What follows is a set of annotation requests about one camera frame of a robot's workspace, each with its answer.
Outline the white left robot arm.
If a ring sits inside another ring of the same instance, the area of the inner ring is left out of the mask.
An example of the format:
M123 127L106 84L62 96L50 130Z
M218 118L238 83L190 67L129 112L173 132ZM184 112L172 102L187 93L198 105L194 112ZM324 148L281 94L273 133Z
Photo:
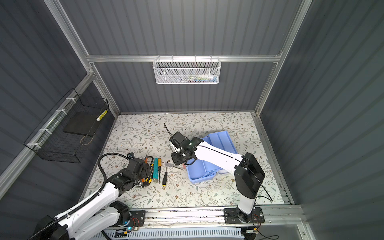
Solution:
M31 240L89 240L98 233L107 237L105 229L111 226L118 226L126 231L139 227L138 218L132 216L130 207L118 198L151 177L151 167L143 159L119 154L128 161L127 167L107 177L101 161L109 155L104 154L97 160L103 176L100 188L55 217L42 218L37 223Z

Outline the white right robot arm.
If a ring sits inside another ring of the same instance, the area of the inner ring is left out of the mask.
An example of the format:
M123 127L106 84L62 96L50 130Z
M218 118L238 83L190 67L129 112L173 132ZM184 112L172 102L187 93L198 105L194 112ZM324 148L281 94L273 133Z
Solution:
M251 153L237 154L230 148L234 145L229 136L224 139L204 140L197 137L191 140L176 132L170 137L175 151L171 153L176 166L185 165L192 183L212 179L223 170L234 177L240 193L238 216L245 218L252 214L259 189L266 176L257 158Z

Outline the clear handle screwdriver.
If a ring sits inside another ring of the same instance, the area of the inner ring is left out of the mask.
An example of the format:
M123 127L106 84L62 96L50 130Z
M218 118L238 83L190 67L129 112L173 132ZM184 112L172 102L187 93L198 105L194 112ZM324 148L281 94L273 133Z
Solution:
M164 163L164 166L171 167L171 168L176 168L176 169L179 169L179 170L183 170L183 168L175 166L172 163Z

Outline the white blue tool box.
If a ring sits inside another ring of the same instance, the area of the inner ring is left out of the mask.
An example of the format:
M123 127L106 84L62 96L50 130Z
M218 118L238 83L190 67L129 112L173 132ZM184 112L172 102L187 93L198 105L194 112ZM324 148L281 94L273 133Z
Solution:
M209 144L216 149L237 155L238 152L233 144L233 141L227 131L221 131L216 133L210 133L206 137L202 138L205 144ZM223 164L219 164L220 156L224 156L215 153L209 154L208 157L203 159L191 159L188 160L187 173L188 178L192 184L198 184L208 180L212 180L217 174L226 174L228 171L222 167Z

